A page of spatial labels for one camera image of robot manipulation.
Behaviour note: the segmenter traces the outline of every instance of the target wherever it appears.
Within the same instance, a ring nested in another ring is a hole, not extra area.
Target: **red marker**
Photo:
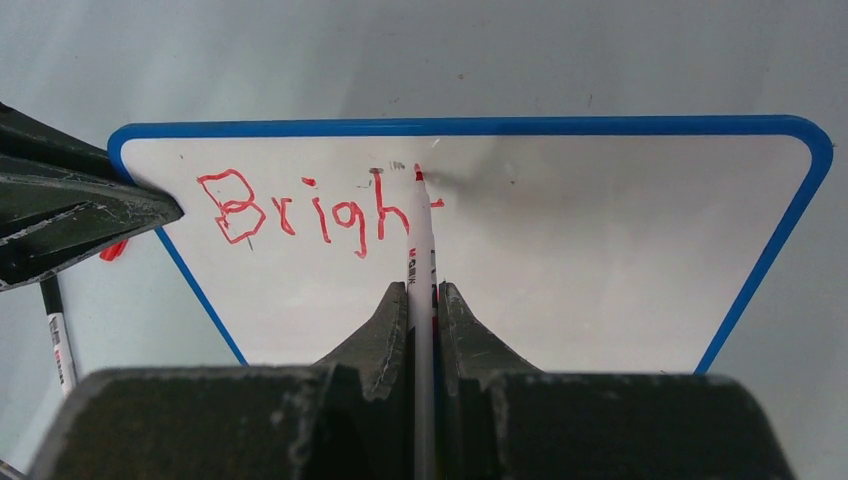
[[[121,240],[111,247],[106,248],[106,250],[100,252],[100,258],[107,262],[111,262],[112,260],[120,257],[121,254],[124,253],[124,248],[126,248],[127,242],[129,242],[129,240]]]
[[[415,337],[415,401],[413,465],[416,480],[436,474],[436,410],[433,378],[433,326],[436,324],[436,241],[424,174],[415,165],[415,185],[409,204],[407,284],[409,325]]]

